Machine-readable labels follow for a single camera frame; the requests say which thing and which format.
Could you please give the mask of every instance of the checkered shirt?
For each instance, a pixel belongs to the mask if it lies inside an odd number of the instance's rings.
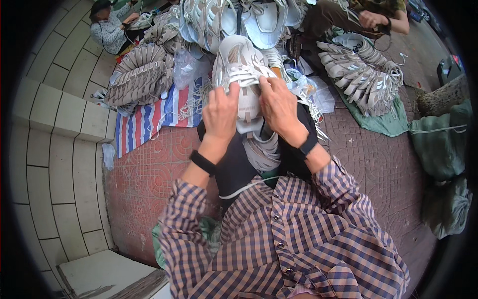
[[[206,191],[175,181],[160,217],[172,296],[285,299],[298,287],[324,298],[400,298],[407,266],[355,179],[333,157],[312,182],[280,177],[275,189],[261,182],[242,192],[212,255],[198,222]]]

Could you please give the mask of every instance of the shirt sleeve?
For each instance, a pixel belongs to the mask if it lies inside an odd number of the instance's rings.
[[[90,35],[95,43],[101,47],[111,46],[118,38],[120,38],[124,32],[119,27],[116,27],[112,31],[108,31],[111,26],[102,26],[98,23],[92,24],[90,27]]]
[[[118,9],[117,11],[112,11],[110,14],[115,15],[117,18],[121,18],[123,15],[125,15],[127,12],[130,11],[131,6],[129,6],[127,3]]]
[[[357,227],[380,227],[369,197],[359,192],[359,185],[333,156],[330,163],[312,175],[323,210],[344,217]]]
[[[204,189],[178,179],[159,218],[162,228],[159,241],[173,298],[187,298],[212,260],[198,219],[204,212],[205,200]]]

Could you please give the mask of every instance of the mesh panel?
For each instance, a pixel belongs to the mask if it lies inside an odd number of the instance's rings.
[[[228,55],[229,63],[239,62],[238,54],[239,54],[239,45],[236,45],[229,51],[229,55]]]

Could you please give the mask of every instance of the green sack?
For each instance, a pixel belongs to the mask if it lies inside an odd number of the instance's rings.
[[[207,241],[209,250],[216,253],[219,250],[219,240],[221,238],[221,222],[214,220],[211,217],[202,217],[199,220],[199,227],[203,233],[203,237]],[[161,233],[161,226],[159,223],[152,229],[152,245],[154,248],[154,256],[159,267],[166,269],[166,259],[161,251],[161,244],[159,243],[159,235]]]
[[[442,182],[465,171],[466,127],[472,116],[469,100],[441,116],[426,116],[410,125],[413,146],[424,170]]]
[[[408,120],[405,113],[405,107],[403,106],[402,100],[398,94],[395,95],[395,99],[392,102],[395,111],[397,111],[396,115],[389,112],[382,116],[364,116],[355,103],[349,103],[347,101],[347,95],[344,94],[343,90],[337,87],[336,89],[340,94],[342,101],[350,111],[350,114],[352,114],[361,128],[381,133],[388,137],[396,137],[408,131]]]
[[[464,175],[447,185],[433,186],[425,192],[422,221],[438,239],[461,233],[467,222],[471,198]]]

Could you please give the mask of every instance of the black pants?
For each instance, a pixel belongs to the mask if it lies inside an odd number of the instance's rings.
[[[310,134],[317,140],[317,132],[315,130],[314,120],[310,116],[309,108],[302,104],[297,104],[297,117],[301,123],[305,125]],[[201,121],[197,127],[199,139],[203,141],[206,128],[204,122]],[[310,181],[311,173],[305,162],[298,157],[296,149],[293,149],[279,137],[279,149],[281,151],[281,164],[279,165],[279,175],[285,176],[287,172],[291,172],[305,181]],[[217,173],[215,175],[217,189],[220,196],[230,195],[240,188],[248,185],[252,178],[258,172],[249,163],[246,150],[242,145],[242,137],[236,131],[236,134],[229,143],[228,149],[224,157],[216,165]],[[227,208],[236,200],[238,196],[223,200],[223,215]]]
[[[138,29],[138,30],[125,30],[124,33],[128,37],[124,44],[121,46],[121,48],[118,51],[118,55],[123,52],[127,47],[130,46],[131,42],[130,40],[134,41],[136,37],[139,37],[140,40],[144,38],[144,32],[148,30],[149,28],[143,28],[143,29]]]

